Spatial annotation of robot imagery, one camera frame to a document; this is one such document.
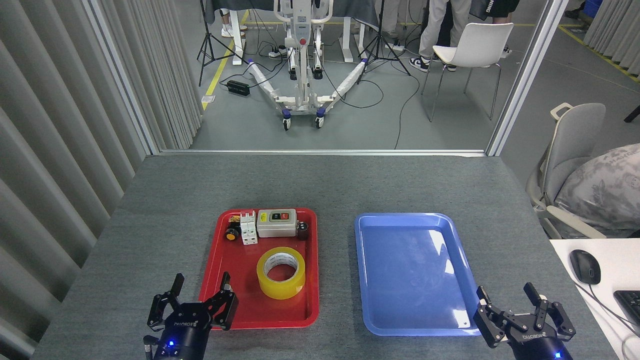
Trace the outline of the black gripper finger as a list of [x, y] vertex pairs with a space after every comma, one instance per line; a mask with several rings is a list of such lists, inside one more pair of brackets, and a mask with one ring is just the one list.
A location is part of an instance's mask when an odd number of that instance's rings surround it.
[[185, 282], [185, 276], [182, 273], [177, 273], [172, 287], [170, 290], [156, 294], [152, 301], [150, 312], [147, 317], [147, 326], [153, 332], [159, 332], [165, 326], [164, 313], [166, 306], [170, 305], [172, 310], [181, 310], [181, 305], [178, 301], [178, 297]]
[[556, 337], [560, 335], [560, 341], [569, 341], [576, 335], [573, 323], [569, 320], [569, 315], [564, 310], [562, 303], [550, 301], [542, 296], [532, 282], [527, 282], [523, 291], [534, 306], [534, 321], [532, 325], [526, 326], [528, 331], [541, 334], [549, 316], [556, 327]]
[[477, 289], [478, 306], [473, 315], [478, 330], [489, 348], [496, 348], [500, 342], [514, 344], [514, 340], [507, 337], [508, 327], [514, 321], [515, 313], [511, 310], [503, 311], [492, 305], [490, 297], [480, 285]]
[[239, 300], [231, 287], [230, 280], [230, 273], [224, 272], [219, 290], [203, 301], [206, 314], [209, 317], [210, 328], [220, 328], [223, 331], [228, 331], [233, 325]]

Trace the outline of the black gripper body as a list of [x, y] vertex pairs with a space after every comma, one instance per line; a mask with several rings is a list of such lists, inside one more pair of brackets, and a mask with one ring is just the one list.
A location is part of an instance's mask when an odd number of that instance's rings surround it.
[[547, 322], [542, 328], [535, 326], [535, 315], [517, 314], [515, 319], [526, 326], [524, 332], [515, 326], [507, 327], [507, 340], [517, 360], [572, 360], [565, 343]]
[[165, 319], [155, 360], [202, 360], [211, 330], [211, 316], [203, 303], [181, 303]]

